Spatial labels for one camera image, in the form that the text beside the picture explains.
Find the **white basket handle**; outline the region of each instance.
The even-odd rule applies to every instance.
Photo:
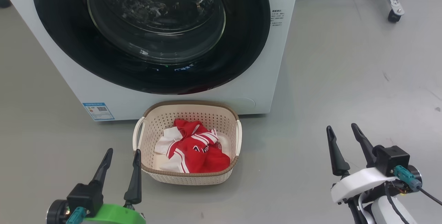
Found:
[[[132,148],[134,150],[139,149],[140,146],[141,146],[141,138],[143,136],[144,126],[145,126],[144,122],[143,122],[144,119],[145,119],[144,116],[141,117],[141,119],[139,119],[137,124],[135,125],[134,135],[132,136]],[[139,133],[139,129],[140,129],[141,124],[143,124],[143,126],[142,126],[142,129],[141,129],[140,138],[138,138],[138,133]]]
[[[243,128],[241,126],[241,121],[237,120],[237,156],[240,155],[242,143],[243,143]]]

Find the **green plastic part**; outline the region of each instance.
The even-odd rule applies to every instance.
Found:
[[[84,218],[82,224],[146,224],[140,213],[115,204],[103,204],[93,218]]]

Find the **clothing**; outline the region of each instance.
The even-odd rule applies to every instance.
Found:
[[[160,169],[167,172],[208,173],[229,167],[230,158],[222,153],[216,130],[207,130],[199,121],[179,119],[174,121],[174,126],[165,129],[164,136],[155,145],[155,152],[169,158]]]

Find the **laundry basket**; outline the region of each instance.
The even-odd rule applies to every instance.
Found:
[[[155,153],[155,144],[163,136],[164,129],[173,127],[175,119],[199,120],[207,129],[216,129],[218,136],[224,134],[227,144],[223,144],[223,153],[229,156],[230,166],[214,173],[177,173],[159,170],[159,155]],[[157,181],[180,185],[213,185],[223,183],[229,178],[240,155],[241,141],[241,122],[230,107],[209,101],[165,101],[147,109],[139,119],[134,130],[133,148],[134,151],[141,150],[142,170]]]

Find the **floor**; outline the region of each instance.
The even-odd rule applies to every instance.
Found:
[[[373,144],[410,153],[424,189],[442,198],[442,4],[400,1],[406,15],[391,24],[385,0],[297,0],[272,111],[241,119],[230,179],[187,187],[143,175],[136,209],[150,224],[350,224],[331,201],[325,128],[354,173],[366,162],[352,122]],[[0,223],[43,223],[109,147],[104,201],[123,204],[135,123],[93,122],[13,7],[0,9],[0,30]],[[423,194],[399,199],[419,223],[440,223]]]

